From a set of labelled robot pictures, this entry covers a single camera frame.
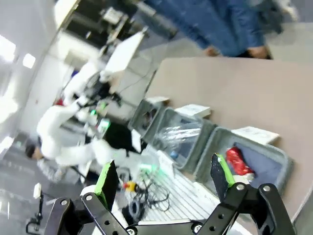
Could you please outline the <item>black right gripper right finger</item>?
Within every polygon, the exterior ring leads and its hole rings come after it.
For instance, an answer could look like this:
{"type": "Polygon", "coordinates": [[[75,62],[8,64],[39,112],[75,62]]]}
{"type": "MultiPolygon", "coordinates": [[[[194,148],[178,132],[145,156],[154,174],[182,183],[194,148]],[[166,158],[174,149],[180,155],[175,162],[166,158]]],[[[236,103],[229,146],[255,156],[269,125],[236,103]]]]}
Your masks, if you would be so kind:
{"type": "Polygon", "coordinates": [[[219,154],[212,156],[210,175],[220,203],[196,235],[226,235],[240,214],[251,216],[258,235],[296,235],[274,184],[253,188],[235,182],[224,157],[219,154]]]}

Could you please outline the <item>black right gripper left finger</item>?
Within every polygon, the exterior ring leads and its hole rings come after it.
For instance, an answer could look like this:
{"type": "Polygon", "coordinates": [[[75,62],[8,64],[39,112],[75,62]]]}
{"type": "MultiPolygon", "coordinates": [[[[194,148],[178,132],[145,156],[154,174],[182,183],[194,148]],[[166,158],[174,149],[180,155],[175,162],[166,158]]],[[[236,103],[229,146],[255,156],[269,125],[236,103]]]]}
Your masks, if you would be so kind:
{"type": "Polygon", "coordinates": [[[79,198],[60,197],[51,209],[44,235],[79,235],[85,224],[94,224],[100,235],[137,235],[112,214],[119,178],[114,161],[102,169],[95,189],[79,198]]]}

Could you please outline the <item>aluminium drink can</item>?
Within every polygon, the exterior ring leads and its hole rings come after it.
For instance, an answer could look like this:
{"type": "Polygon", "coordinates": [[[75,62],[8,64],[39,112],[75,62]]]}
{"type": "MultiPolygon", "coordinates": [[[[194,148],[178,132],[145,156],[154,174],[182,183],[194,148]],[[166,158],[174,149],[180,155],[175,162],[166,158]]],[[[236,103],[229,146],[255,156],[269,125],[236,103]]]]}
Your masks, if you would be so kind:
{"type": "Polygon", "coordinates": [[[226,161],[238,176],[243,176],[248,182],[255,178],[255,172],[244,161],[241,150],[234,146],[226,151],[226,161]]]}

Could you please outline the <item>clear plastic bottle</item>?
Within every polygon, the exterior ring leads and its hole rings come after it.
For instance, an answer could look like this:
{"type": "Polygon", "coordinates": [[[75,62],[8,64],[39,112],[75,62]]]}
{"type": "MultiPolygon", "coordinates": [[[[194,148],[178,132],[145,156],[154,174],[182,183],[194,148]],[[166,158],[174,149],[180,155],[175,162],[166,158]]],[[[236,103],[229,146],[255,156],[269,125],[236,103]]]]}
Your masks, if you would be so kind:
{"type": "Polygon", "coordinates": [[[164,127],[156,135],[156,140],[160,143],[161,149],[170,156],[172,151],[178,153],[178,157],[187,159],[197,138],[201,132],[201,125],[197,122],[185,123],[180,126],[164,127]]]}

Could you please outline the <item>brown glass bottle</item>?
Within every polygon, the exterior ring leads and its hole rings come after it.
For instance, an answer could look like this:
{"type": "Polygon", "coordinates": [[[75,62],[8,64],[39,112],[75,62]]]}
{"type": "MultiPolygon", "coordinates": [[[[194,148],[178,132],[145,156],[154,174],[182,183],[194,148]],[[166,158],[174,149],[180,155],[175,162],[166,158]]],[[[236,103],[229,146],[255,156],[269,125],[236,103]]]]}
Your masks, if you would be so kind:
{"type": "Polygon", "coordinates": [[[151,122],[154,118],[154,116],[156,115],[157,109],[151,109],[147,112],[144,113],[143,117],[144,117],[144,121],[146,123],[151,122]]]}

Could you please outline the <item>grey fabric plastic basket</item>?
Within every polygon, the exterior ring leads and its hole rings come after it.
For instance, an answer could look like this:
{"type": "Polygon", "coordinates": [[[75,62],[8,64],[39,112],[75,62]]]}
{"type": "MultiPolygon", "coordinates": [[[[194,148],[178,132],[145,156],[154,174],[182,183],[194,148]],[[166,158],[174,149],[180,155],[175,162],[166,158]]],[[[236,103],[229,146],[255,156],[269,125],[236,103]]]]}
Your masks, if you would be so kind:
{"type": "Polygon", "coordinates": [[[176,112],[172,108],[165,108],[163,114],[161,115],[161,119],[159,121],[156,133],[154,135],[153,140],[150,142],[150,145],[155,150],[160,150],[161,153],[164,153],[169,159],[171,159],[174,163],[174,166],[179,170],[186,170],[190,173],[194,172],[198,161],[201,157],[203,150],[205,149],[206,142],[208,141],[209,136],[212,131],[215,129],[216,125],[207,119],[203,119],[198,116],[188,116],[181,113],[176,112]],[[161,149],[160,143],[156,140],[157,133],[164,127],[174,127],[180,126],[185,123],[197,122],[201,125],[201,132],[199,137],[197,138],[194,147],[192,148],[190,154],[187,159],[183,160],[179,158],[177,161],[173,160],[167,152],[164,152],[161,149]]]}

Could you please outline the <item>white card on can basket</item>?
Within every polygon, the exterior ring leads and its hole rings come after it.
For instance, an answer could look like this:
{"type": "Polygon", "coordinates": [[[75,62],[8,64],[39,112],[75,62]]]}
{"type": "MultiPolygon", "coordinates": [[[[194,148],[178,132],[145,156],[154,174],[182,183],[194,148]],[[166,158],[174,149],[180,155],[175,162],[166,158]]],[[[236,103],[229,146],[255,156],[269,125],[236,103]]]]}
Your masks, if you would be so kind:
{"type": "Polygon", "coordinates": [[[277,133],[252,126],[233,129],[231,132],[263,145],[272,144],[280,138],[280,135],[277,133]]]}

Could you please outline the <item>grey fabric bottle basket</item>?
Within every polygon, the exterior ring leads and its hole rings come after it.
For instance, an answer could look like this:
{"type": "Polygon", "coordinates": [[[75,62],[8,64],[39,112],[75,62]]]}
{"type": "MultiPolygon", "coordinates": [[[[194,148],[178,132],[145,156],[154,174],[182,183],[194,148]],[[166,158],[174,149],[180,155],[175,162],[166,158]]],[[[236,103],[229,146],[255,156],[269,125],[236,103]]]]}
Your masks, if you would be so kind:
{"type": "Polygon", "coordinates": [[[128,128],[130,130],[136,130],[145,142],[152,141],[157,131],[164,108],[165,106],[162,103],[150,103],[145,99],[141,100],[133,117],[128,123],[128,128]],[[156,115],[151,122],[146,123],[143,115],[151,109],[157,109],[156,115]]]}

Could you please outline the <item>white card on bottle basket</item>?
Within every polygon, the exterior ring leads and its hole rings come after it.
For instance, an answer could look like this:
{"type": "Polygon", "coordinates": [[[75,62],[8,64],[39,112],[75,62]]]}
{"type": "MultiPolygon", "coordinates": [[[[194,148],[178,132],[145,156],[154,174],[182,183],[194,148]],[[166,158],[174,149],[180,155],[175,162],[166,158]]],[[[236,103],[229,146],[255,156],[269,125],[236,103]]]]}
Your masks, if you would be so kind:
{"type": "Polygon", "coordinates": [[[164,96],[155,96],[146,98],[146,100],[150,103],[160,103],[160,102],[168,102],[170,98],[164,96]]]}

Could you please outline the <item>person's right hand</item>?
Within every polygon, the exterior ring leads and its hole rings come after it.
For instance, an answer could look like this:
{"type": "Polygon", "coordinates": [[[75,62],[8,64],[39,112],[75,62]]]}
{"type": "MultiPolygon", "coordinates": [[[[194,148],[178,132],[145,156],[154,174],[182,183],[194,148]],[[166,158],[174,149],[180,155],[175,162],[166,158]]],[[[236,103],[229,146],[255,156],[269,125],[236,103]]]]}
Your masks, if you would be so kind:
{"type": "Polygon", "coordinates": [[[207,47],[204,50],[204,53],[205,53],[206,56],[209,56],[209,57],[221,56],[221,53],[217,49],[212,47],[212,46],[207,47]]]}

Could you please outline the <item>person's left hand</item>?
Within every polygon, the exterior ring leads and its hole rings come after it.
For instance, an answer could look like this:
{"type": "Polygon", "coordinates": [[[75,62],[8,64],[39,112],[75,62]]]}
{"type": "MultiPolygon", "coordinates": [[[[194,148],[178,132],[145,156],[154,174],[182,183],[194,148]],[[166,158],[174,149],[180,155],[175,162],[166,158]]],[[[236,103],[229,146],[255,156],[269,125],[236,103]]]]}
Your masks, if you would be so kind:
{"type": "Polygon", "coordinates": [[[272,56],[267,46],[249,47],[247,51],[252,58],[272,59],[272,56]]]}

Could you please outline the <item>red yellow emergency stop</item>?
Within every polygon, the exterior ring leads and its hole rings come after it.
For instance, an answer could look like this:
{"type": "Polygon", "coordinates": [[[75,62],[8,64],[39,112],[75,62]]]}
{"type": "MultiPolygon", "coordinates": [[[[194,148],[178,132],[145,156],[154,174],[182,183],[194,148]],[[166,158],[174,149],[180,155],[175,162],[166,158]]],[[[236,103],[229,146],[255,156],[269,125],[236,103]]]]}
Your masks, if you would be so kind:
{"type": "Polygon", "coordinates": [[[137,183],[133,181],[128,181],[123,184],[123,189],[129,192],[136,192],[137,183]]]}

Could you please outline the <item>background person grey sleeve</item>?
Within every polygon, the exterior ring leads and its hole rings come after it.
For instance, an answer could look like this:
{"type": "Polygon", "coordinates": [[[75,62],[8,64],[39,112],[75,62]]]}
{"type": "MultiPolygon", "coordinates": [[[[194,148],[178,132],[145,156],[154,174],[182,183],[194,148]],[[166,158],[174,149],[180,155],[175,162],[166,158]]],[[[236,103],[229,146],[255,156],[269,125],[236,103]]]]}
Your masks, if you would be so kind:
{"type": "Polygon", "coordinates": [[[62,167],[52,167],[49,164],[49,160],[43,156],[38,146],[34,144],[27,145],[25,154],[29,159],[33,159],[37,162],[37,167],[49,181],[58,183],[64,178],[66,169],[62,167]]]}

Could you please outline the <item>white panel board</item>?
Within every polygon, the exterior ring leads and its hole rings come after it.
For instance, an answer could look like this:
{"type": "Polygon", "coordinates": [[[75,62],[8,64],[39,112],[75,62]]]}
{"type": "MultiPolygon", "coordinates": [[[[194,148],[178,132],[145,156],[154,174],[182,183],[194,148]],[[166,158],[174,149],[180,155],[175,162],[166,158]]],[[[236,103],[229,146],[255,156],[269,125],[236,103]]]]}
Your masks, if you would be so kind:
{"type": "Polygon", "coordinates": [[[128,67],[133,56],[135,55],[144,36],[145,34],[143,32],[138,32],[130,38],[122,41],[115,48],[113,54],[108,60],[105,67],[105,72],[108,72],[109,75],[111,75],[124,71],[128,67]]]}

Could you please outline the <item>person in denim shirt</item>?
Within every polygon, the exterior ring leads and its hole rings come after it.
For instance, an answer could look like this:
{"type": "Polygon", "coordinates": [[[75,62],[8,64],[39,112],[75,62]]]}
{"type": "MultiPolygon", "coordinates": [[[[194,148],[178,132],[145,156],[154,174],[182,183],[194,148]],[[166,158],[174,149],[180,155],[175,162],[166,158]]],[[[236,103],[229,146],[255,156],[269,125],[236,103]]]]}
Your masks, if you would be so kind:
{"type": "Polygon", "coordinates": [[[265,27],[250,0],[143,1],[203,51],[212,46],[224,57],[252,58],[249,47],[267,46],[265,27]]]}

